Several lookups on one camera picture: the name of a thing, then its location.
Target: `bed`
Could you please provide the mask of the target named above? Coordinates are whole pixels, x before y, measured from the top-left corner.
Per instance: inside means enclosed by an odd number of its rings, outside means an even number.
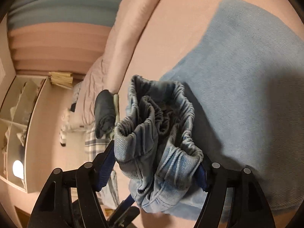
[[[158,80],[174,67],[199,42],[220,1],[122,0],[115,24],[106,36],[104,54],[102,55],[103,50],[99,51],[100,57],[95,63],[81,71],[84,73],[88,70],[80,89],[75,114],[71,118],[71,126],[79,128],[94,123],[96,96],[104,89],[118,93],[120,118],[124,118],[131,76],[138,74],[150,80]],[[304,39],[304,25],[288,0],[244,1],[276,15]],[[121,201],[129,195],[126,188],[129,179],[121,173],[117,164],[114,169],[117,172]],[[277,216],[277,227],[285,227],[293,214],[294,210]],[[134,220],[138,228],[155,227],[157,222],[167,227],[193,227],[195,224],[195,221],[161,214],[142,213]]]

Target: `plaid fabric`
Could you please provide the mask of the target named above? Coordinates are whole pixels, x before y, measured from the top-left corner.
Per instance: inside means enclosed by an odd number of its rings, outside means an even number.
[[[101,139],[97,139],[95,135],[95,123],[90,125],[85,136],[85,152],[88,155],[88,161],[92,162],[96,155],[103,153],[109,145],[111,139],[104,135]]]

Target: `wooden item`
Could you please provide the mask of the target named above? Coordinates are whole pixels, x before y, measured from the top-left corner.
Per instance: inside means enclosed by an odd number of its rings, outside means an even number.
[[[66,89],[73,88],[73,75],[72,73],[65,72],[50,72],[51,83]]]

